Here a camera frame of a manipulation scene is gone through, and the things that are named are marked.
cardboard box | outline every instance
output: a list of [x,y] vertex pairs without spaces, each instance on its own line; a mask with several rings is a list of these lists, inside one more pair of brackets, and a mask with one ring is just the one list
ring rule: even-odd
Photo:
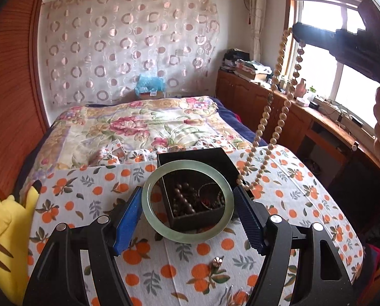
[[163,98],[164,98],[164,92],[157,91],[157,92],[140,93],[138,99],[139,100],[154,100],[154,99],[163,99]]

floral quilt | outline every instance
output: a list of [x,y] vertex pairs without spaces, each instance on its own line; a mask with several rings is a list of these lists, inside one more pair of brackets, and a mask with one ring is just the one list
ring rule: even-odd
[[[250,147],[219,116],[209,97],[144,100],[104,108],[77,106],[62,113],[54,127],[21,197],[35,180],[44,182],[55,170],[92,166],[92,158],[110,143],[120,143],[130,157],[139,149],[195,146],[212,135],[223,136],[237,150]],[[135,156],[135,161],[141,161],[141,156]]]

blue gripper pad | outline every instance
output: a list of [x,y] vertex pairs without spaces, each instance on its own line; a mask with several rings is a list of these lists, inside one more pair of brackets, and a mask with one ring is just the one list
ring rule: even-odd
[[127,203],[128,207],[116,229],[113,249],[117,254],[121,254],[129,247],[133,232],[142,215],[142,190],[143,188],[139,188],[138,191],[129,198]]
[[256,249],[259,254],[265,255],[268,247],[264,242],[263,228],[252,207],[254,206],[254,202],[250,199],[242,186],[237,186],[233,194],[235,209],[250,241],[251,247]]

bed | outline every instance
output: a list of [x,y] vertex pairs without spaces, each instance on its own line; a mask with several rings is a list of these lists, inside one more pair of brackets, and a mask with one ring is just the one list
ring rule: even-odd
[[[20,193],[23,196],[36,179],[43,183],[30,233],[29,274],[56,224],[83,226],[108,214],[127,200],[137,185],[144,184],[156,168],[159,152],[222,147],[241,169],[253,133],[234,120],[233,113],[209,97],[74,107],[61,114]],[[261,164],[262,145],[252,170]],[[253,178],[246,176],[248,182]],[[287,148],[276,146],[261,184],[253,194],[269,213],[277,213],[291,224],[321,222],[326,226],[353,282],[362,268],[360,240],[304,164]],[[167,222],[157,187],[151,200],[159,219]],[[219,275],[211,273],[208,265],[216,256],[225,257],[225,271]],[[93,306],[99,305],[86,252],[82,259],[89,300]],[[140,220],[131,247],[116,261],[135,306],[181,305],[189,300],[192,304],[242,305],[255,285],[263,259],[250,247],[239,220],[197,245],[161,238],[146,220]],[[280,305],[288,305],[291,299],[297,259],[298,251],[293,250]]]

wooden headboard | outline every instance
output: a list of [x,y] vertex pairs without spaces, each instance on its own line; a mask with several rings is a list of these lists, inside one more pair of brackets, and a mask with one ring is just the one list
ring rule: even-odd
[[48,129],[37,69],[42,0],[8,0],[0,11],[0,198]]

